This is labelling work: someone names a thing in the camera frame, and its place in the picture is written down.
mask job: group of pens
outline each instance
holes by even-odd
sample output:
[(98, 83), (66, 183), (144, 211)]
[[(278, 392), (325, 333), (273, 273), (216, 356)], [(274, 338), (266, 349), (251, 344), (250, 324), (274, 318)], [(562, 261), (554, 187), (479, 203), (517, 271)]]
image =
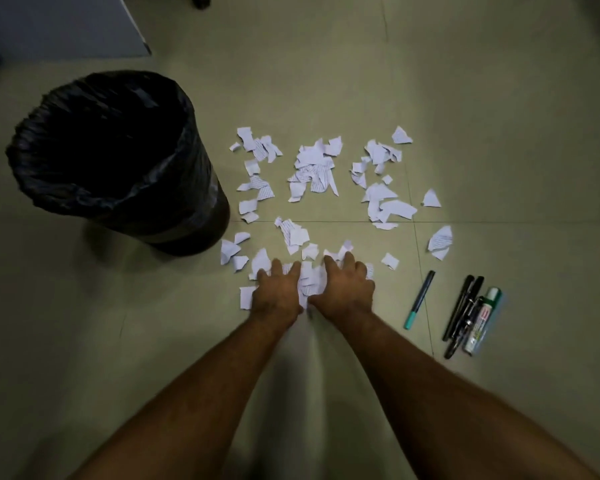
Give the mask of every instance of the group of pens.
[[(411, 307), (407, 321), (404, 323), (405, 329), (411, 328), (435, 274), (435, 271), (430, 271), (427, 274), (416, 301)], [(469, 274), (464, 279), (460, 296), (456, 301), (456, 306), (442, 337), (442, 340), (449, 342), (445, 359), (450, 359), (460, 345), (463, 346), (467, 354), (474, 355), (478, 352), (478, 348), (484, 340), (495, 312), (502, 302), (502, 291), (499, 288), (490, 287), (485, 295), (478, 297), (483, 282), (484, 276), (475, 278)]]

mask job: black trash can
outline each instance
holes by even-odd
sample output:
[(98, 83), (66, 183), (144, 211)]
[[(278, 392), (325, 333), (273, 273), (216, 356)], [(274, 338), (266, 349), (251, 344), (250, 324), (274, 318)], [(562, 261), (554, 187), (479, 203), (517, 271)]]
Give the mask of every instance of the black trash can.
[(6, 153), (35, 206), (168, 254), (202, 252), (229, 224), (193, 105), (160, 74), (93, 73), (54, 89), (18, 124)]

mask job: forearm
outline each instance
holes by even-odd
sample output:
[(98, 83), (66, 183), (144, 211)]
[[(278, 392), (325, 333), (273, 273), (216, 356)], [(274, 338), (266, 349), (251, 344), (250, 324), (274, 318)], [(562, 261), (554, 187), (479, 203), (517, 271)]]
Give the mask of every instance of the forearm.
[(277, 318), (251, 316), (120, 428), (76, 478), (215, 478), (286, 330)]
[(421, 478), (598, 478), (542, 428), (446, 370), (374, 314), (334, 320)]

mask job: chair wheel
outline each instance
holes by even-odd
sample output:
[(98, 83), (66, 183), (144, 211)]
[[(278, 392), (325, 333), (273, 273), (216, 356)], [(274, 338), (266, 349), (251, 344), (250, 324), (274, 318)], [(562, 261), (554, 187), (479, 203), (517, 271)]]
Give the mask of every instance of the chair wheel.
[(211, 5), (211, 0), (191, 0), (193, 2), (193, 5), (199, 9), (199, 10), (204, 10), (205, 8), (208, 8), (209, 5)]

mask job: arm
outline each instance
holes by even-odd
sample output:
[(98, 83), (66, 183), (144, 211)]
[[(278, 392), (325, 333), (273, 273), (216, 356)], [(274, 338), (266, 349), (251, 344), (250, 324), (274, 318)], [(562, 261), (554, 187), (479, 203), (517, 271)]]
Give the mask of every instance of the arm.
[(571, 451), (496, 396), (446, 370), (371, 311), (364, 264), (325, 257), (310, 298), (364, 367), (405, 456), (422, 479), (598, 479)]
[(258, 377), (302, 311), (300, 263), (288, 275), (275, 259), (258, 272), (251, 314), (122, 426), (75, 480), (208, 479), (223, 466)]

